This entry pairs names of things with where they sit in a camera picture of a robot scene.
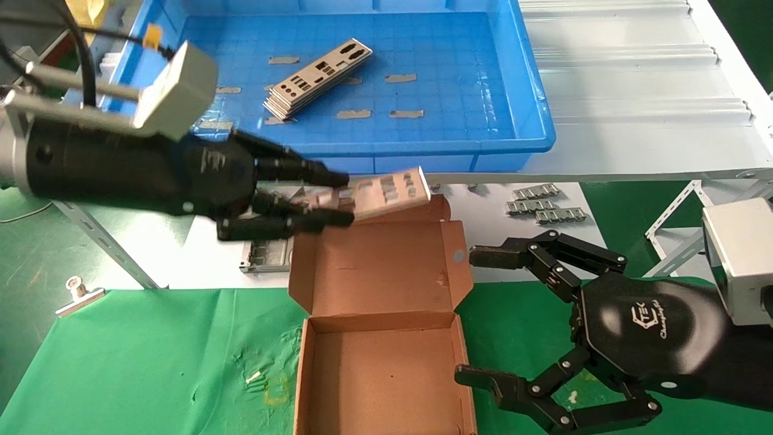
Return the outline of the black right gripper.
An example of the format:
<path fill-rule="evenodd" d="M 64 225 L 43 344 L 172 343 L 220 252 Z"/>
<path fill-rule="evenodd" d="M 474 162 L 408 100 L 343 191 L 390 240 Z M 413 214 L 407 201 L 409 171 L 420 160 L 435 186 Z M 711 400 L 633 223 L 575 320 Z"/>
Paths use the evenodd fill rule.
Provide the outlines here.
<path fill-rule="evenodd" d="M 646 426 L 662 408 L 644 389 L 678 399 L 771 402 L 771 327 L 734 324 L 713 287 L 627 278 L 618 274 L 626 257 L 555 230 L 472 246 L 469 263 L 525 269 L 564 303 L 578 301 L 580 341 L 591 352 L 576 346 L 532 381 L 470 364 L 455 369 L 458 385 L 487 390 L 500 410 L 530 417 L 545 433 Z M 599 277 L 582 288 L 566 265 Z M 624 401 L 568 410 L 553 399 L 589 363 L 599 380 L 620 386 Z"/>

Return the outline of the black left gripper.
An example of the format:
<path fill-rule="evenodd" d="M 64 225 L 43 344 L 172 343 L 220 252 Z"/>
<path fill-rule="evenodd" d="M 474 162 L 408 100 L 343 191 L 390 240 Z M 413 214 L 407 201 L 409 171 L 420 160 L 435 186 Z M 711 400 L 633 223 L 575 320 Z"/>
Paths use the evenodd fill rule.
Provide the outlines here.
<path fill-rule="evenodd" d="M 237 130 L 223 141 L 194 134 L 171 140 L 39 119 L 31 127 L 24 163 L 24 188 L 31 195 L 172 216 L 238 215 L 259 181 L 331 188 L 350 183 L 347 173 Z M 218 240 L 285 240 L 355 221 L 348 210 L 310 207 L 266 192 L 256 193 L 250 210 L 251 217 L 218 219 Z"/>

